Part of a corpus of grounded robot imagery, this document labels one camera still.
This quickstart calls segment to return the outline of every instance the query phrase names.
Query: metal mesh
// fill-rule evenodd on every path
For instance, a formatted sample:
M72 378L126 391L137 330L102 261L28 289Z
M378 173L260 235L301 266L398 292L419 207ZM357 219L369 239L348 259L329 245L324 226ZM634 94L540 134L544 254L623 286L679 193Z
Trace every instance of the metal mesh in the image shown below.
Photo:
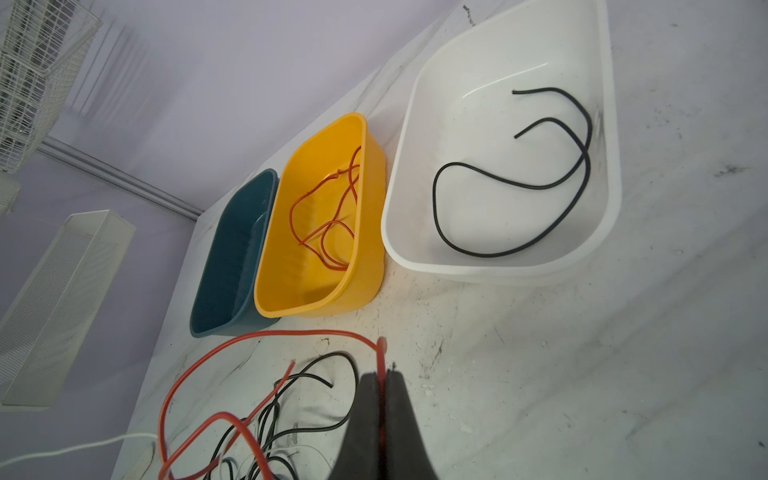
M21 188L19 182L0 171L0 217L11 211Z
M0 327L0 410L53 405L131 242L119 216L81 215L95 235L65 224Z
M0 170L17 171L53 127L98 30L72 0L15 0L0 48Z

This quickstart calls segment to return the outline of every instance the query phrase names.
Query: yellow plastic bin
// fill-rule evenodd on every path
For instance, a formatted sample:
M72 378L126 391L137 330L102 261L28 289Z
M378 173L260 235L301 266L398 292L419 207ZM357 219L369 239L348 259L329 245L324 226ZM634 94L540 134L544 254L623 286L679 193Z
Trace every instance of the yellow plastic bin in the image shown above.
M289 213L294 202L320 181L348 168L357 147L361 147L355 160L360 164L355 186L358 200L355 203L349 195L339 216L355 238L337 226L325 239L327 251L349 266L346 271L329 270L296 241ZM296 206L293 225L300 238L333 218L348 186L343 179L331 180ZM328 316L370 302L384 277L381 218L385 192L384 151L361 114L341 117L299 147L283 172L266 234L253 295L259 313L267 318Z

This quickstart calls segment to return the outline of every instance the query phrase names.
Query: wall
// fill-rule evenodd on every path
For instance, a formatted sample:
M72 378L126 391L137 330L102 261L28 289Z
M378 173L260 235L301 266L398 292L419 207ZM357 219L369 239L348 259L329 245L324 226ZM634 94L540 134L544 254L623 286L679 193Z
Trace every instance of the wall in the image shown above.
M96 0L52 136L208 208L456 0Z
M113 209L137 229L58 402L43 412L0 413L0 458L125 433L194 228L39 155L15 177L21 195L0 219L0 316L69 214ZM119 449L19 463L0 478L109 478Z

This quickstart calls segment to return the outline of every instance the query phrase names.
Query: metal strip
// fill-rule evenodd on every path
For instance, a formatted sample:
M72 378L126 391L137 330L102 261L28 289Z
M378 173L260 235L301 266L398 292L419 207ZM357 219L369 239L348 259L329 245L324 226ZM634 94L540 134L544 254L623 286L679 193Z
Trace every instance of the metal strip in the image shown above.
M52 137L46 137L38 148L38 152L53 160L60 161L70 167L96 177L97 179L119 188L124 192L146 200L147 202L164 208L169 212L197 221L203 211L197 207L189 205L173 195L167 194L162 190L152 187L150 184L132 177L115 167L111 167L91 155L70 147Z

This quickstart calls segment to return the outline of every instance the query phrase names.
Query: marble surface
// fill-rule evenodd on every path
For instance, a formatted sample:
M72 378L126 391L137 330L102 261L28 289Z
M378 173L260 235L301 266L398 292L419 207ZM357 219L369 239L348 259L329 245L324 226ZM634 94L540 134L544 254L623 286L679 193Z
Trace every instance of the marble surface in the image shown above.
M391 169L425 61L516 3L458 5L259 170L281 171L302 142L350 111L367 116ZM388 360L406 378L444 480L768 472L768 3L607 3L624 199L615 228L578 277L541 288L454 283L387 258L382 289L365 308L275 325L386 336ZM197 222L131 431L156 431L172 382L226 340L193 339L188 320L230 195ZM372 370L372 352L345 339L275 338L221 353L174 400L171 447L214 412L249 412L291 359L336 349ZM335 388L302 384L286 399L280 428L325 425L349 408L349 368L329 362L318 372ZM201 436L174 472L204 466L224 428ZM314 445L332 462L342 435L290 441ZM233 456L247 460L242 446ZM292 460L302 479L327 476L312 451ZM129 441L112 478L156 478L159 468L150 447Z

